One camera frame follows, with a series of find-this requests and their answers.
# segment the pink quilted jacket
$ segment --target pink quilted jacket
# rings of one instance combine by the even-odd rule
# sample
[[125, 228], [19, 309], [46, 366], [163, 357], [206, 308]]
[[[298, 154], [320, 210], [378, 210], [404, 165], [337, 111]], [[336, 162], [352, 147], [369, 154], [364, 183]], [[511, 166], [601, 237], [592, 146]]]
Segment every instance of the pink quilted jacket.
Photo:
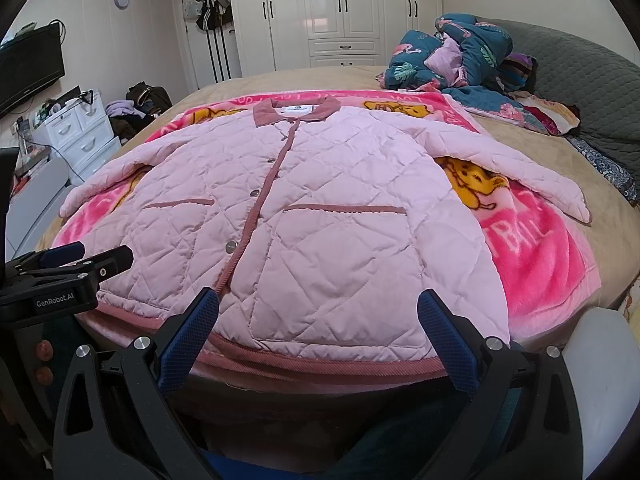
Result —
[[490, 137], [331, 97], [306, 116], [287, 118], [283, 105], [143, 144], [70, 193], [63, 217], [154, 167], [82, 240], [87, 254], [134, 253], [131, 270], [103, 284], [104, 312], [152, 328], [212, 286], [222, 297], [213, 361], [403, 382], [441, 368], [417, 319], [427, 288], [482, 335], [509, 340], [478, 221], [433, 157], [471, 160], [589, 221], [575, 183]]

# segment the jacket collar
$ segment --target jacket collar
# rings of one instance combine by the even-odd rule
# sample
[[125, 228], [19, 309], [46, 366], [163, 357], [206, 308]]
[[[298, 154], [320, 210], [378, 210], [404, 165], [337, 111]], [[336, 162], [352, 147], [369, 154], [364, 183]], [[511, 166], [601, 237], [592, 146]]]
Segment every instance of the jacket collar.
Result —
[[[280, 115], [275, 110], [285, 106], [295, 105], [318, 105], [312, 112], [294, 117]], [[277, 101], [276, 99], [265, 99], [254, 106], [254, 121], [256, 128], [275, 124], [280, 121], [324, 121], [328, 116], [340, 110], [340, 101], [335, 97], [323, 97], [320, 99], [297, 100], [297, 101]]]

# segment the blue gripper pad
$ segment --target blue gripper pad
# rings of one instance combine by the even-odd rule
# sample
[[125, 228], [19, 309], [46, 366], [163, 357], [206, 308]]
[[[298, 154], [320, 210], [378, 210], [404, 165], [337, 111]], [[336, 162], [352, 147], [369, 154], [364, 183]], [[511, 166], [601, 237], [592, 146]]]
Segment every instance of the blue gripper pad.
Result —
[[53, 269], [61, 267], [79, 260], [84, 256], [84, 245], [82, 242], [74, 242], [69, 245], [49, 249], [40, 257], [40, 267], [43, 269]]
[[165, 321], [167, 324], [174, 318], [182, 318], [180, 327], [159, 358], [158, 388], [164, 396], [179, 390], [184, 384], [218, 319], [219, 307], [215, 291], [203, 288], [184, 314]]
[[[418, 298], [418, 321], [438, 353], [451, 382], [458, 391], [473, 396], [480, 386], [478, 358], [456, 329], [454, 318], [433, 290], [425, 290]], [[480, 334], [476, 333], [479, 341], [482, 341]]]

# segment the wardrobe drawer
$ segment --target wardrobe drawer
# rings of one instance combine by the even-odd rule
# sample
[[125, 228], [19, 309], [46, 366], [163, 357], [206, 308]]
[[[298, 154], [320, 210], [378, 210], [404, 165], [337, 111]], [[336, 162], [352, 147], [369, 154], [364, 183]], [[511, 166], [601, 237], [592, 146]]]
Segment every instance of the wardrobe drawer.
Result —
[[311, 67], [318, 66], [378, 66], [380, 56], [316, 56], [311, 58]]
[[380, 54], [380, 40], [311, 40], [309, 54], [312, 56], [377, 55]]
[[78, 99], [78, 104], [74, 106], [74, 110], [78, 115], [78, 121], [83, 130], [100, 120], [105, 116], [104, 106], [100, 94], [94, 91], [93, 104], [87, 104], [82, 99]]
[[[86, 162], [86, 166], [82, 168], [78, 173], [82, 177], [83, 181], [87, 181], [89, 177], [92, 176], [96, 171], [98, 171], [101, 167], [103, 167], [114, 153], [116, 153], [120, 149], [120, 138], [114, 137], [111, 139], [105, 146], [103, 146], [97, 153], [95, 153], [91, 160]], [[75, 186], [80, 186], [82, 182], [78, 179], [77, 176], [72, 174], [70, 176], [71, 183]]]
[[62, 148], [82, 134], [75, 110], [67, 110], [50, 118], [33, 131], [33, 140]]
[[111, 139], [113, 139], [111, 123], [107, 118], [104, 118], [82, 134], [82, 137], [62, 150], [62, 156], [75, 171], [79, 171]]

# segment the flat screen tv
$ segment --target flat screen tv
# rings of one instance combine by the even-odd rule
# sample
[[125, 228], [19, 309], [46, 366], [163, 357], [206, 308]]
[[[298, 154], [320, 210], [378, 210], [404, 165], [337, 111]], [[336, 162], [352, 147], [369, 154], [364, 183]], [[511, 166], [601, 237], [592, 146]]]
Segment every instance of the flat screen tv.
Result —
[[60, 25], [36, 28], [0, 48], [0, 118], [65, 75]]

